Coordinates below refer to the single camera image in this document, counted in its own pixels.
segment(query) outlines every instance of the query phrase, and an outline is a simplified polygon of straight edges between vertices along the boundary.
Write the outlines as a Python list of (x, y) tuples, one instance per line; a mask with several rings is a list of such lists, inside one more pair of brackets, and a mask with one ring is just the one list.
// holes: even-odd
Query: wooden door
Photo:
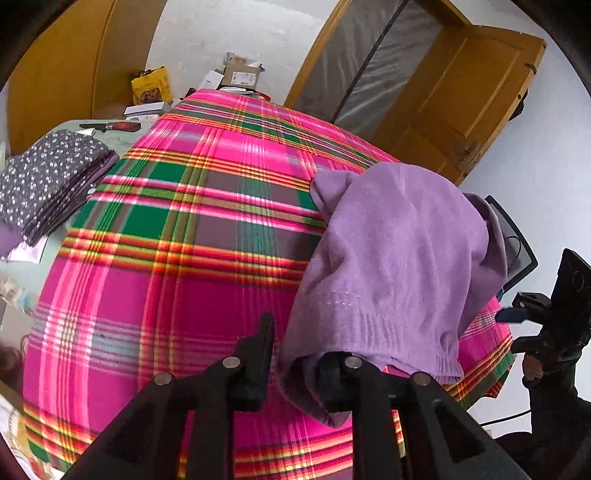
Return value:
[(67, 120), (122, 118), (165, 4), (77, 0), (41, 33), (10, 77), (11, 152), (24, 152)]
[(445, 28), (371, 142), (459, 184), (508, 122), (545, 47), (502, 28)]

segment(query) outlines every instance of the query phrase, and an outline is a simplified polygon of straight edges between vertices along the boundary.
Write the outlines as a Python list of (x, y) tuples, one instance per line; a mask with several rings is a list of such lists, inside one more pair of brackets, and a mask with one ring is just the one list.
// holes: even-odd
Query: door frame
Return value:
[[(287, 99), (283, 106), (293, 109), (296, 105), (297, 99), (300, 97), (302, 90), (308, 83), (308, 79), (322, 54), (324, 47), (332, 37), (335, 28), (339, 25), (341, 19), (349, 9), (351, 3), (355, 0), (339, 0), (335, 8), (329, 15), (326, 22), (322, 26), (320, 33), (312, 44), (300, 71), (295, 77), (294, 83), (291, 86)], [(453, 25), (472, 25), (466, 16), (451, 2), (451, 0), (416, 0), (421, 7), (427, 12), (437, 18), (444, 26), (449, 27)]]

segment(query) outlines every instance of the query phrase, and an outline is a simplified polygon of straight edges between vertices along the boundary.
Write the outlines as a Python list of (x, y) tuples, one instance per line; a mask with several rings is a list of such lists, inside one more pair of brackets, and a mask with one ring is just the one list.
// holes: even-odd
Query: yellow paper bag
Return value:
[(134, 105), (143, 103), (168, 102), (173, 99), (165, 67), (141, 72), (131, 81)]

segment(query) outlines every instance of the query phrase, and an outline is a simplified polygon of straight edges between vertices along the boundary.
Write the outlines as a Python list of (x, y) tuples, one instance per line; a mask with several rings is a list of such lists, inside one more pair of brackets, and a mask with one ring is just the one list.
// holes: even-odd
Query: black cable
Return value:
[(480, 426), (481, 427), (488, 427), (489, 425), (494, 425), (495, 423), (501, 423), (502, 421), (517, 419), (519, 417), (522, 417), (523, 415), (527, 415), (528, 413), (531, 413), (531, 410), (522, 411), (521, 413), (518, 413), (517, 415), (512, 415), (511, 417), (505, 417), (504, 419), (487, 421), (486, 423), (481, 423)]
[(506, 236), (505, 237), (505, 240), (509, 240), (509, 238), (514, 238), (515, 240), (517, 240), (519, 242), (519, 249), (517, 250), (517, 255), (513, 259), (513, 262), (511, 262), (511, 265), (509, 265), (509, 267), (507, 268), (507, 273), (509, 273), (511, 271), (511, 268), (513, 267), (513, 264), (519, 258), (519, 254), (521, 253), (521, 247), (523, 247), (523, 243), (521, 242), (521, 240), (519, 239), (519, 237), (517, 237), (515, 235), (510, 235), (510, 236)]

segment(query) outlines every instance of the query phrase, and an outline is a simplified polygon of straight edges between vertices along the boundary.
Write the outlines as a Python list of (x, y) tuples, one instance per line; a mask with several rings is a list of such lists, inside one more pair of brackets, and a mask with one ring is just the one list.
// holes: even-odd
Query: purple sweater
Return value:
[(459, 337), (506, 280), (504, 240), (488, 204), (436, 173), (394, 163), (359, 176), (322, 170), (310, 194), (328, 228), (281, 345), (284, 394), (323, 423), (343, 422), (314, 393), (316, 364), (331, 351), (459, 380)]

